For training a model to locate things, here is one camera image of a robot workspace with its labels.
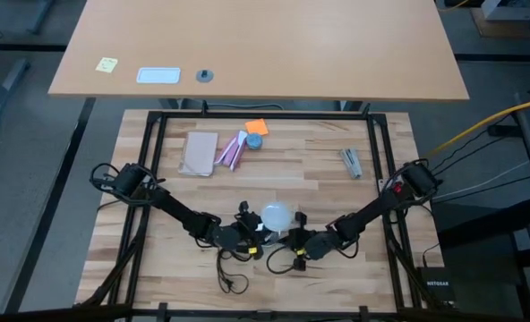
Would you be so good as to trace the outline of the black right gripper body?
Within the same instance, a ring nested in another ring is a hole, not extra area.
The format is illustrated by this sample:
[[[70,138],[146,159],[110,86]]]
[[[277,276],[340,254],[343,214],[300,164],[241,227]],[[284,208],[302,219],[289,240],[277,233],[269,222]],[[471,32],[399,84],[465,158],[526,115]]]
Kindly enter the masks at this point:
[[[295,254],[293,261],[293,269],[296,271],[306,270],[306,250],[305,244],[317,234],[315,230],[308,230],[307,215],[302,212],[295,213],[295,221],[297,226],[288,231],[286,237],[286,246]]]

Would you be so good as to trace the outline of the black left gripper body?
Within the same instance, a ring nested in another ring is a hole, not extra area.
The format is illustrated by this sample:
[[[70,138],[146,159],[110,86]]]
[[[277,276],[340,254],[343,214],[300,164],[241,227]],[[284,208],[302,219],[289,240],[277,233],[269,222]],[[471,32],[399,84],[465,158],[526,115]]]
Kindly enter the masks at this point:
[[[237,243],[236,251],[246,253],[253,259],[261,259],[264,255],[264,237],[258,231],[261,218],[254,212],[249,211],[247,201],[242,201],[235,215],[236,230],[239,232],[240,241]]]

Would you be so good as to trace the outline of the chrome lamp socket base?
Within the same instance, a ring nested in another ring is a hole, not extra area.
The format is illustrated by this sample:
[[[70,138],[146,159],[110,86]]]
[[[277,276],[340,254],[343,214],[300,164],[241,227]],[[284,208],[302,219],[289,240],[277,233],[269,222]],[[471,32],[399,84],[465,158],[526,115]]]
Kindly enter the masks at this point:
[[[278,243],[282,238],[287,236],[287,230],[272,231],[269,229],[265,230],[264,244],[266,246],[274,245]]]

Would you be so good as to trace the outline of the white flood light bulb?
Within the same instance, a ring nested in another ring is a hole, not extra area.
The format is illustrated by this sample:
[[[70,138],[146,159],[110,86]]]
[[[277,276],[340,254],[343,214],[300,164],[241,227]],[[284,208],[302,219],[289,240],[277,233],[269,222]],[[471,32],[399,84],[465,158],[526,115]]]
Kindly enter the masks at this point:
[[[284,203],[272,202],[262,209],[261,221],[267,229],[280,233],[291,226],[292,213]]]

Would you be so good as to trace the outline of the orange sticky note pad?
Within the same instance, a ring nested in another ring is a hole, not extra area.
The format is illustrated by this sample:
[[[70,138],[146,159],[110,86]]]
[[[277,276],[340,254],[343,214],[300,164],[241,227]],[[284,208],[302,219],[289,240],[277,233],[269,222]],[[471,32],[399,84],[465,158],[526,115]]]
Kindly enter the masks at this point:
[[[245,123],[245,129],[250,134],[259,134],[261,136],[269,133],[268,126],[264,119],[256,119]]]

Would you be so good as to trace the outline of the tan laminate desk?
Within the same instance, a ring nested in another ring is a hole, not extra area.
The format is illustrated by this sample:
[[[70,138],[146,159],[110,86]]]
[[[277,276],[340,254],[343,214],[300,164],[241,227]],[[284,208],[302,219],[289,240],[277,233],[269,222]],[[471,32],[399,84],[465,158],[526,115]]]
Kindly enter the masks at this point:
[[[95,70],[116,58],[111,73]],[[176,84],[140,84],[178,67]],[[196,80],[211,70],[208,83]],[[432,0],[87,0],[54,96],[468,99]]]

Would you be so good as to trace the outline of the yellow sticky note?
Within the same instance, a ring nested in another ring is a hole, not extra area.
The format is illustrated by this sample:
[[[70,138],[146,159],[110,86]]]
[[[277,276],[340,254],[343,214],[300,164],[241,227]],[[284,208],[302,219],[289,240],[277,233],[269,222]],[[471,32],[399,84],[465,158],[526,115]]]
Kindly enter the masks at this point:
[[[116,58],[102,57],[99,60],[95,70],[97,72],[111,73],[116,68],[117,63],[118,60]]]

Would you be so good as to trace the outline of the brown cardboard box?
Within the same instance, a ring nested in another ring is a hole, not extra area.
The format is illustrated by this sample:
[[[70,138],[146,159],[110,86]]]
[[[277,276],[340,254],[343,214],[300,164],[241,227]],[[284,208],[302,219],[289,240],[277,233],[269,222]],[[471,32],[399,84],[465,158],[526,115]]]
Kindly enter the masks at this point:
[[[497,7],[496,20],[487,20],[481,8],[470,10],[474,25],[483,38],[530,38],[530,9]]]

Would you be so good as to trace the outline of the black aluminium table frame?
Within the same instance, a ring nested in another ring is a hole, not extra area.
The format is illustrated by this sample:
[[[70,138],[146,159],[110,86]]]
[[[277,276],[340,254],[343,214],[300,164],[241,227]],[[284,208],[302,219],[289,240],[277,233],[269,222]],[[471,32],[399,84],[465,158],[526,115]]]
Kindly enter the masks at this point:
[[[246,122],[264,119],[269,133],[261,150],[244,153],[231,171],[217,167],[209,177],[178,173],[189,131],[216,132],[226,144]],[[352,179],[339,151],[355,148],[363,176]],[[413,129],[405,113],[162,112],[124,114],[113,164],[142,161],[188,208],[233,221],[247,201],[260,211],[273,201],[308,217],[320,230],[335,218],[363,208],[381,182],[417,159]],[[223,268],[235,282],[226,292],[218,280],[217,252],[198,247],[182,225],[157,209],[133,210],[104,197],[96,218],[77,301],[87,300],[115,266],[122,247],[140,226],[142,250],[123,272],[111,301],[132,306],[136,317],[166,314],[188,318],[392,318],[399,309],[421,308],[424,300],[386,246],[390,236],[419,260],[443,259],[430,213],[411,208],[394,225],[371,222],[357,245],[291,269],[293,253],[266,249],[260,260],[229,258]]]

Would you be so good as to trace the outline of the black Netgear network switch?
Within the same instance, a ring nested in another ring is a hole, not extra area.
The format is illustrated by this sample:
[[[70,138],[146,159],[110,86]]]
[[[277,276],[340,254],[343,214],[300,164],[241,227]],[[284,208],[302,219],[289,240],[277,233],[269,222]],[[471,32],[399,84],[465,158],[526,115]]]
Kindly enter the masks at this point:
[[[445,267],[418,267],[418,273],[427,290],[439,301],[454,303],[456,296],[452,287],[451,274]]]

